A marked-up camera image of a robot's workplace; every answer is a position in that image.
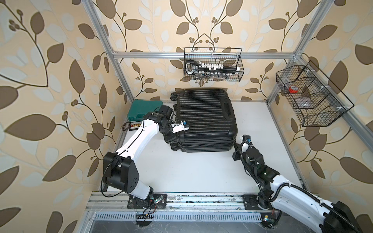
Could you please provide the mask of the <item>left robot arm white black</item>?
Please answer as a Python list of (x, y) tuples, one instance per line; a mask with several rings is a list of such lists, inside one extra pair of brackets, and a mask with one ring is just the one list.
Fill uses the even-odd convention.
[(135, 134), (122, 147), (106, 153), (100, 191), (103, 191), (103, 185), (107, 185), (140, 200), (152, 199), (153, 190), (140, 180), (136, 160), (158, 133), (163, 134), (166, 143), (172, 143), (178, 132), (189, 129), (186, 121), (176, 123), (172, 115), (173, 109), (166, 105), (147, 113)]

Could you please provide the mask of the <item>red object in basket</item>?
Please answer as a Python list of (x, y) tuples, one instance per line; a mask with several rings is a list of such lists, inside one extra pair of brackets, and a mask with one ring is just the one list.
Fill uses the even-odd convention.
[(291, 85), (291, 86), (288, 87), (288, 91), (291, 94), (297, 94), (299, 92), (299, 87), (297, 87), (295, 85)]

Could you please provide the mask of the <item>black hard-shell suitcase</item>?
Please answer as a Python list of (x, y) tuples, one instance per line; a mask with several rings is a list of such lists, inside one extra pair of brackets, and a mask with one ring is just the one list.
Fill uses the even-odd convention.
[(228, 93), (221, 88), (193, 88), (173, 92), (171, 101), (176, 122), (189, 129), (177, 133), (173, 151), (223, 152), (233, 148), (238, 134), (234, 109)]

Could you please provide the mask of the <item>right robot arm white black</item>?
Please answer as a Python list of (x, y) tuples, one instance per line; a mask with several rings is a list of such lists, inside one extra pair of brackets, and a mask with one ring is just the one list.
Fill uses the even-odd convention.
[(290, 215), (316, 233), (361, 233), (350, 208), (330, 202), (299, 187), (264, 163), (264, 157), (250, 140), (234, 145), (233, 159), (257, 184), (257, 205)]

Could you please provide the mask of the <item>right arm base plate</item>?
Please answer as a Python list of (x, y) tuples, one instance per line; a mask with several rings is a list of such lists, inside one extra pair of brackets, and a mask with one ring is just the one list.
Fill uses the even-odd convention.
[(242, 195), (244, 209), (250, 211), (277, 211), (271, 204), (259, 195)]

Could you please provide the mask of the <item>socket wrench set in basket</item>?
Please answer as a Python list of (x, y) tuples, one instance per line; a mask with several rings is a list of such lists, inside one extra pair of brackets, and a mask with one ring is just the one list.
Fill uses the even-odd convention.
[(188, 75), (197, 77), (203, 76), (232, 76), (241, 72), (239, 67), (229, 67), (223, 64), (202, 63), (194, 60), (187, 60), (184, 64), (184, 71)]

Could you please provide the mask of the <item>aluminium frame rail front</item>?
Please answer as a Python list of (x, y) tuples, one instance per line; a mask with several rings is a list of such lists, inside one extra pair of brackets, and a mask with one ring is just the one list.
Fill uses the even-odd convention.
[[(165, 209), (157, 209), (156, 206), (147, 207), (145, 210), (155, 210), (157, 212), (253, 212), (253, 213), (278, 213), (279, 210), (286, 214), (298, 213), (298, 214), (316, 214), (324, 213), (328, 210), (323, 210), (321, 205), (315, 202), (313, 199), (306, 202), (305, 206), (295, 204), (290, 199), (278, 196), (278, 198), (272, 202), (272, 206), (277, 211), (250, 211), (244, 209), (244, 203), (242, 199), (242, 193), (157, 193), (167, 194), (167, 205)], [(107, 198), (100, 192), (94, 192), (91, 194), (89, 201), (86, 205), (86, 211), (137, 211), (143, 212), (143, 209), (128, 209), (127, 204), (129, 195), (120, 194), (118, 196)]]

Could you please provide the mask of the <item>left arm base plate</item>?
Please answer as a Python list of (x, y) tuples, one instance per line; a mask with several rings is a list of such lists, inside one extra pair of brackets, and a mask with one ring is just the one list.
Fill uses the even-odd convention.
[(152, 193), (147, 199), (142, 200), (133, 195), (129, 195), (127, 208), (145, 210), (147, 207), (154, 208), (156, 206), (157, 209), (165, 209), (167, 205), (167, 197), (167, 194)]

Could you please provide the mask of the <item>green plastic tool case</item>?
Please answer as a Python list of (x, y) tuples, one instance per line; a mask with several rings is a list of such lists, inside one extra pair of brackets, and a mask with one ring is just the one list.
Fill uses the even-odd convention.
[(147, 113), (154, 112), (162, 104), (162, 101), (134, 100), (127, 115), (128, 121), (142, 121)]

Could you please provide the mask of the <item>small box of brass bits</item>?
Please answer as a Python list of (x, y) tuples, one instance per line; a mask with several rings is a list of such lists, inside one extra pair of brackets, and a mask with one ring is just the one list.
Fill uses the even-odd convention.
[(130, 122), (129, 131), (136, 131), (138, 128), (142, 126), (142, 121), (133, 121)]

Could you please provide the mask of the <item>clear plastic bag in basket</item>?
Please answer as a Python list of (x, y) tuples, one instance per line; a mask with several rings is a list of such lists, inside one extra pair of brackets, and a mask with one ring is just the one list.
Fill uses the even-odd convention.
[(296, 98), (295, 102), (297, 104), (297, 107), (299, 107), (300, 109), (312, 109), (312, 108), (314, 108), (313, 104), (312, 104), (312, 101), (311, 101), (311, 98), (309, 98), (309, 97)]

